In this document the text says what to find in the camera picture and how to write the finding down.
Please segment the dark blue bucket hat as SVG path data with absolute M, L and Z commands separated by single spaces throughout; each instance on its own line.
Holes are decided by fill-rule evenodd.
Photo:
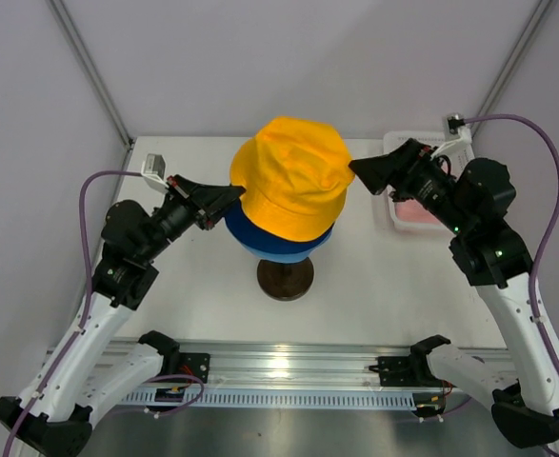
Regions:
M 333 230 L 333 227 L 330 227 L 311 241 L 290 241 L 257 227 L 246 216 L 240 205 L 231 209 L 224 220 L 230 234 L 245 248 L 272 255 L 287 256 L 311 252 L 321 246 L 331 236 Z

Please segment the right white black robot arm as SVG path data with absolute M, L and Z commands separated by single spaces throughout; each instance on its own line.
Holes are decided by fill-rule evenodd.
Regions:
M 506 166 L 487 158 L 467 162 L 460 176 L 444 171 L 436 149 L 414 139 L 393 152 L 357 159 L 349 167 L 374 195 L 415 200 L 453 235 L 456 266 L 487 305 L 515 367 L 515 378 L 499 375 L 441 335 L 410 348 L 409 376 L 418 385 L 442 382 L 461 389 L 489 410 L 494 424 L 515 447 L 559 441 L 559 348 L 543 325 L 543 302 L 534 287 L 529 250 L 505 220 L 516 196 Z

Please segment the yellow bucket hat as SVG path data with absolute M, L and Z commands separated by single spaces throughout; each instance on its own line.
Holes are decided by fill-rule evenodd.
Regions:
M 327 232 L 346 204 L 354 180 L 351 155 L 330 124 L 277 117 L 234 155 L 230 182 L 245 189 L 246 218 L 290 242 Z

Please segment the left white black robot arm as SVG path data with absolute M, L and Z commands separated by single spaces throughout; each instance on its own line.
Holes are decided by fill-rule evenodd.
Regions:
M 158 276 L 155 259 L 189 228 L 213 229 L 245 192 L 240 186 L 203 185 L 180 175 L 144 178 L 163 193 L 162 205 L 146 212 L 133 200 L 113 204 L 105 217 L 98 264 L 90 259 L 87 227 L 80 227 L 84 298 L 34 380 L 18 395 L 0 398 L 0 423 L 9 432 L 4 455 L 21 441 L 44 456 L 76 456 L 100 420 L 140 385 L 205 385 L 181 369 L 179 343 L 158 331 L 144 334 L 104 378 L 88 381 L 107 344 L 150 291 Z

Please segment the light blue bucket hat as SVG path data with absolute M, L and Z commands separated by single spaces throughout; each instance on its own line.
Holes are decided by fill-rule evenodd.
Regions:
M 316 239 L 311 242 L 291 241 L 250 241 L 241 242 L 248 252 L 262 260 L 276 263 L 291 264 L 303 261 L 309 257 L 317 248 L 321 247 L 327 238 Z

